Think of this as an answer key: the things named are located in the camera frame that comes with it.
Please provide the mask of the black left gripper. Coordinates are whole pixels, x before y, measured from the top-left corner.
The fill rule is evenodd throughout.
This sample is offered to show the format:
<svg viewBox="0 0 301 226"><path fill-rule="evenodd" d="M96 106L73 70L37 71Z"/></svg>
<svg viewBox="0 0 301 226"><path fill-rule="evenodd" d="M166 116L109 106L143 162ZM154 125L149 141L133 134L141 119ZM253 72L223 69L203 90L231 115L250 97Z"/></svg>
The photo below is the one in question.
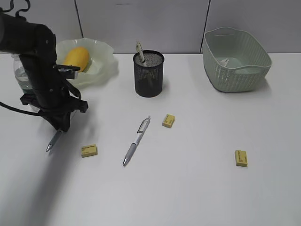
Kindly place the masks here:
<svg viewBox="0 0 301 226"><path fill-rule="evenodd" d="M20 113L43 116L56 130L67 132L70 128L71 113L78 110L85 113L87 101L81 99L81 93L72 86L59 72L56 53L20 54L20 60L27 72L39 113L21 110Z"/></svg>

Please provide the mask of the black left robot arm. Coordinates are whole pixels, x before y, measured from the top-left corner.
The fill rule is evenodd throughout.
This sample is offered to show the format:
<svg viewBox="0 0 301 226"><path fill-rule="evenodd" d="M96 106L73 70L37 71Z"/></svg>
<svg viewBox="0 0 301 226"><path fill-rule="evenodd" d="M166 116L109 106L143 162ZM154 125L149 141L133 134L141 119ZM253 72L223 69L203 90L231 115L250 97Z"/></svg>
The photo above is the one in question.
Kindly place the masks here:
<svg viewBox="0 0 301 226"><path fill-rule="evenodd" d="M56 37L43 24L29 23L21 17L0 14L0 50L17 54L32 86L32 93L20 98L23 105L32 105L39 111L26 112L11 106L15 112L40 116L56 130L67 132L71 113L85 113L88 103L81 92L67 81L66 71L77 71L74 66L57 65Z"/></svg>

